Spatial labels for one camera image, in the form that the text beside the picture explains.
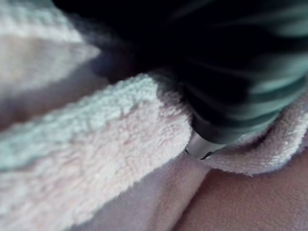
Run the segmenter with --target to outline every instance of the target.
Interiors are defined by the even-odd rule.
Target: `fabric texture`
[[[47,0],[2,1],[0,26],[0,230],[308,229],[307,155],[278,171],[305,150],[307,94],[198,162],[181,154],[190,112],[176,82],[127,79],[119,40],[84,36]]]

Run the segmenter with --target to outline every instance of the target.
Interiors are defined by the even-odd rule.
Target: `pink fabric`
[[[174,82],[106,87],[129,58],[87,44],[52,5],[0,2],[0,41],[1,231],[308,230],[308,93],[198,162],[180,155],[190,113]]]

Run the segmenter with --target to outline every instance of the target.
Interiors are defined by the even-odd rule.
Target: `towel fabric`
[[[110,85],[129,56],[77,25],[91,33],[48,0],[0,3],[0,230],[308,229],[308,93],[199,162],[181,154],[190,113],[172,78]]]

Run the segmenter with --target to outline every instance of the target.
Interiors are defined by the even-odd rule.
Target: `silver tip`
[[[207,141],[197,132],[193,131],[185,152],[196,159],[204,160],[224,146],[225,144],[217,144]]]

